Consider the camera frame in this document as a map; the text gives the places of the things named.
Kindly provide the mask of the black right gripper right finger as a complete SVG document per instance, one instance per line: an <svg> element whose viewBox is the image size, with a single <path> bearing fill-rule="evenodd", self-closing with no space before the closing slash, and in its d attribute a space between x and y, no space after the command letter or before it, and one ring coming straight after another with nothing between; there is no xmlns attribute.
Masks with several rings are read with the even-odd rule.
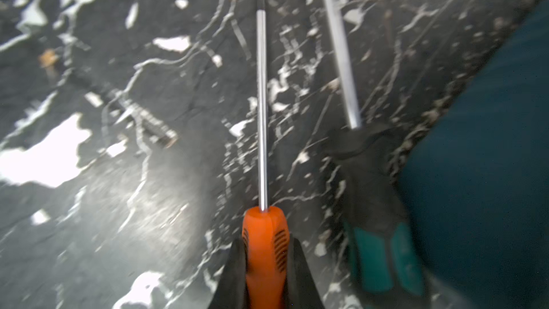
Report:
<svg viewBox="0 0 549 309"><path fill-rule="evenodd" d="M324 308L300 241L290 238L287 251L285 308Z"/></svg>

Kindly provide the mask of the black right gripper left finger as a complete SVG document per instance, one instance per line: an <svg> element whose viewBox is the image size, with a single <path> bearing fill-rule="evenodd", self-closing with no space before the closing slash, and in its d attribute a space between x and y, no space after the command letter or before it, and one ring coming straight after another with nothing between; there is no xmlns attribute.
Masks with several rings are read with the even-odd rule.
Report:
<svg viewBox="0 0 549 309"><path fill-rule="evenodd" d="M248 308L247 255L241 237L233 240L227 262L208 309Z"/></svg>

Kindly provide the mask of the orange black screwdriver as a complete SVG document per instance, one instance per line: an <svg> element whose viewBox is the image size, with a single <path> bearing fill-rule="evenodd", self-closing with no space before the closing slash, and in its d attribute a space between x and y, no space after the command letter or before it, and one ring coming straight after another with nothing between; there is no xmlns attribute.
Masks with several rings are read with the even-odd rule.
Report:
<svg viewBox="0 0 549 309"><path fill-rule="evenodd" d="M247 253L247 292L250 308L283 308L290 233L285 215L271 206L267 162L267 12L257 0L257 179L258 206L244 215L242 238Z"/></svg>

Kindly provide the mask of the green black handled screwdriver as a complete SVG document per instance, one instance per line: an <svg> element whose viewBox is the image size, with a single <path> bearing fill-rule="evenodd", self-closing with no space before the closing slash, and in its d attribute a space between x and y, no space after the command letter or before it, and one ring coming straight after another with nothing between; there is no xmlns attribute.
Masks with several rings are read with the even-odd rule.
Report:
<svg viewBox="0 0 549 309"><path fill-rule="evenodd" d="M407 210L391 182L395 131L364 127L343 18L337 0L323 0L347 127L328 135L325 151L345 180L343 226L357 292L376 308L427 308L427 286Z"/></svg>

